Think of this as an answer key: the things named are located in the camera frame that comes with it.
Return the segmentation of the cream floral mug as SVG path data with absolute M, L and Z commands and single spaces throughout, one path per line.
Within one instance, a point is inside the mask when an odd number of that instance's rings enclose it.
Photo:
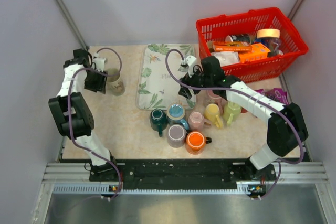
M 108 77 L 106 85 L 113 95 L 120 96 L 125 92 L 125 84 L 120 71 L 116 68 L 107 69 Z

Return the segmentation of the light blue butterfly mug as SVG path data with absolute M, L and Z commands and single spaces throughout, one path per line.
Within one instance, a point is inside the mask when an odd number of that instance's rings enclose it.
M 167 109 L 166 114 L 169 125 L 179 124 L 186 130 L 190 129 L 188 122 L 186 120 L 186 111 L 181 105 L 172 104 Z

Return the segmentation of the dark green mug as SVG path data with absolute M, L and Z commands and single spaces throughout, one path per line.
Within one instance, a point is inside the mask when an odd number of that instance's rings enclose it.
M 168 120 L 166 113 L 161 109 L 154 109 L 150 113 L 150 124 L 152 130 L 158 132 L 159 137 L 163 136 L 163 131 L 167 128 Z

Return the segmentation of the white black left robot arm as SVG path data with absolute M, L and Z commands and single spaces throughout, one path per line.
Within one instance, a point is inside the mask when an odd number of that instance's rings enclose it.
M 119 168 L 94 132 L 94 117 L 82 95 L 85 89 L 106 92 L 108 72 L 104 67 L 107 59 L 92 56 L 85 49 L 73 50 L 73 56 L 64 63 L 60 91 L 49 99 L 48 105 L 60 135 L 68 137 L 90 157 L 91 174 L 102 174 L 107 180 L 114 180 Z

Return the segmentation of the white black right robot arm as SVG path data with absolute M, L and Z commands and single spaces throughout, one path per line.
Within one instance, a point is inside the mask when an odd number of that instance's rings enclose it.
M 252 180 L 264 174 L 264 168 L 285 157 L 308 138 L 308 130 L 300 107 L 276 102 L 251 89 L 238 77 L 226 75 L 219 60 L 204 58 L 198 65 L 194 56 L 181 61 L 186 72 L 179 79 L 179 95 L 190 98 L 201 90 L 211 90 L 228 102 L 235 103 L 262 120 L 267 126 L 266 143 L 247 160 L 245 174 Z

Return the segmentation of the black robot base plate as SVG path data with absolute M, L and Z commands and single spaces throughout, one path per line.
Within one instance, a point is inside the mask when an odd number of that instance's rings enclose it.
M 93 176 L 91 182 L 122 181 L 123 189 L 235 189 L 236 182 L 268 182 L 275 168 L 257 170 L 245 159 L 119 159 L 117 168 Z

